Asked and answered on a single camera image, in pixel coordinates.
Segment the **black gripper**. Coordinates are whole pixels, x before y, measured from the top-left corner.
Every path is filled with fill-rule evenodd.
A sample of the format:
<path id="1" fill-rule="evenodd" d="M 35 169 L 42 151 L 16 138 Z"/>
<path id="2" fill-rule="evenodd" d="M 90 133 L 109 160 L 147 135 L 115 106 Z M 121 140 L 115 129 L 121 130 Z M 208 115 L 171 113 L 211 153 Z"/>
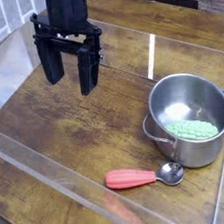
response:
<path id="1" fill-rule="evenodd" d="M 64 76 L 61 53 L 78 57 L 83 96 L 98 84 L 100 35 L 102 30 L 88 22 L 89 0 L 45 0 L 46 15 L 33 13 L 34 40 L 47 81 L 53 85 Z"/>

